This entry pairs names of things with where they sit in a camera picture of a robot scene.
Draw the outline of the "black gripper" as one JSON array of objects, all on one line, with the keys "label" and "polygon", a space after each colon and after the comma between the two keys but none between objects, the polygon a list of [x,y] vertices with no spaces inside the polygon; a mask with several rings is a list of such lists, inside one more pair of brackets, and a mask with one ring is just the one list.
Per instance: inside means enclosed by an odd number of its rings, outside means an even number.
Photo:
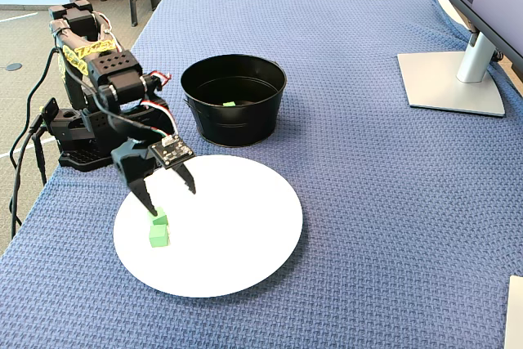
[{"label": "black gripper", "polygon": [[[156,169],[156,158],[145,142],[127,140],[111,151],[112,160],[129,190],[138,198],[152,216],[158,214],[146,188],[145,178]],[[194,178],[182,163],[173,169],[185,182],[189,191],[196,194]]]}]

